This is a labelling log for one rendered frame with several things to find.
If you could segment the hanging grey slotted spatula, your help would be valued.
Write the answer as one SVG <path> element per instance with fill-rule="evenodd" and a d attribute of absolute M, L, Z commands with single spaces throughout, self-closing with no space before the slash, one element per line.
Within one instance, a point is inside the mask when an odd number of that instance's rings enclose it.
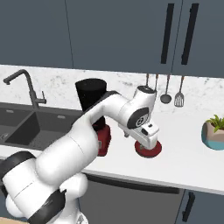
<path fill-rule="evenodd" d="M 179 91 L 175 94 L 175 98 L 174 98 L 174 106 L 178 107 L 178 108 L 181 108 L 181 107 L 184 106 L 185 97 L 182 93 L 184 78 L 185 78 L 185 76 L 182 75 L 181 76 L 181 81 L 180 81 Z"/>

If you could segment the hanging grey ladle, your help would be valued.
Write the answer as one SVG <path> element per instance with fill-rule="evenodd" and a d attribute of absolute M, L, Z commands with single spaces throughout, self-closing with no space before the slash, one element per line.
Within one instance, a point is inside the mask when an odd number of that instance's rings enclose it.
<path fill-rule="evenodd" d="M 169 82 L 170 82 L 170 75 L 168 74 L 167 75 L 165 93 L 160 96 L 160 101 L 164 104 L 168 104 L 172 100 L 172 97 L 168 94 Z"/>

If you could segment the dark blue cupboard door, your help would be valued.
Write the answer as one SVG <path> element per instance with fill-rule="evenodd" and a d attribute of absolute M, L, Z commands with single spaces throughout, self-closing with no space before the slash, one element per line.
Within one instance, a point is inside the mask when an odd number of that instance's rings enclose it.
<path fill-rule="evenodd" d="M 199 4 L 188 63 L 181 64 L 192 4 Z M 224 78 L 224 0 L 183 0 L 173 74 Z"/>
<path fill-rule="evenodd" d="M 195 201 L 187 222 L 182 221 L 188 193 L 193 192 Z M 224 196 L 219 194 L 185 190 L 175 224 L 224 224 Z"/>
<path fill-rule="evenodd" d="M 174 11 L 167 61 L 162 64 L 168 4 L 174 4 Z M 66 0 L 73 66 L 168 74 L 181 6 L 182 0 Z"/>
<path fill-rule="evenodd" d="M 65 0 L 0 0 L 0 64 L 71 68 Z"/>

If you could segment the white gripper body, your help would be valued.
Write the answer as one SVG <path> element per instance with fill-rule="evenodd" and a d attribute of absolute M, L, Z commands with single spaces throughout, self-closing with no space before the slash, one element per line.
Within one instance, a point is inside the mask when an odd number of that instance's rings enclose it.
<path fill-rule="evenodd" d="M 150 131 L 146 128 L 127 129 L 125 133 L 138 141 L 146 150 L 152 150 L 158 141 L 158 130 Z"/>

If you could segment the dark blue lower cupboard door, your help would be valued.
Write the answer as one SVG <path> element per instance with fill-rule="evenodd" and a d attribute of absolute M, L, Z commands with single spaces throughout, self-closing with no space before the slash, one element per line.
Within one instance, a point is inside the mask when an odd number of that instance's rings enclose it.
<path fill-rule="evenodd" d="M 182 221 L 188 193 L 193 192 L 195 201 L 187 222 Z M 224 224 L 224 196 L 219 194 L 185 190 L 175 224 Z"/>

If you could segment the grey dishwasher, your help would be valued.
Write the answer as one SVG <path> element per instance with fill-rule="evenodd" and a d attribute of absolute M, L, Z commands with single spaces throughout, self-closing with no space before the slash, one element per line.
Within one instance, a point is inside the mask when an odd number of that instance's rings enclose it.
<path fill-rule="evenodd" d="M 80 210 L 89 224 L 175 224 L 184 194 L 146 192 L 88 179 Z"/>

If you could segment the dark grey sink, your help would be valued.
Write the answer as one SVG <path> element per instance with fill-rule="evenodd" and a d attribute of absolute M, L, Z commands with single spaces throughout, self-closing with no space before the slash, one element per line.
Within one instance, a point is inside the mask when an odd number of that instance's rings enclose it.
<path fill-rule="evenodd" d="M 81 110 L 0 102 L 0 145 L 42 151 L 63 137 Z"/>

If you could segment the red round blender lid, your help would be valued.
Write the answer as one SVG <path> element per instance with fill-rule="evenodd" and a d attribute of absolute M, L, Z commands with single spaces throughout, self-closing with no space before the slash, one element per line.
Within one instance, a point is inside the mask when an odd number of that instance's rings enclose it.
<path fill-rule="evenodd" d="M 149 150 L 144 148 L 139 142 L 135 142 L 136 153 L 144 158 L 154 158 L 162 151 L 162 145 L 160 142 L 157 142 L 156 146 Z"/>

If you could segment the green plant in teal pot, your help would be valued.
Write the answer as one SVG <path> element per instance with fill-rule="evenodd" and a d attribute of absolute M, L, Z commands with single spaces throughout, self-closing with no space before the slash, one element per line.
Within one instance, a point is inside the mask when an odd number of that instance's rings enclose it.
<path fill-rule="evenodd" d="M 201 141 L 210 149 L 224 151 L 224 117 L 214 115 L 203 123 Z"/>

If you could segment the black tap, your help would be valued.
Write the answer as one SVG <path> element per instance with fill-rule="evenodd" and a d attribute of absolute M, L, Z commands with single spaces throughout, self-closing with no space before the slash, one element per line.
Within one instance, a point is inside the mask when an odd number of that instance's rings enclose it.
<path fill-rule="evenodd" d="M 30 98 L 31 98 L 31 104 L 32 104 L 32 106 L 35 109 L 39 109 L 39 105 L 40 104 L 46 104 L 47 103 L 47 100 L 46 100 L 44 94 L 42 94 L 42 98 L 41 99 L 39 99 L 37 97 L 36 92 L 35 92 L 35 90 L 33 88 L 33 85 L 32 85 L 31 76 L 30 76 L 30 74 L 25 69 L 20 69 L 20 70 L 16 71 L 15 73 L 13 73 L 10 76 L 6 77 L 3 80 L 3 82 L 6 85 L 10 85 L 11 84 L 11 81 L 15 80 L 18 76 L 20 76 L 22 74 L 25 76 L 26 81 L 27 81 L 27 85 L 28 85 L 28 88 L 29 88 L 29 95 L 30 95 Z"/>

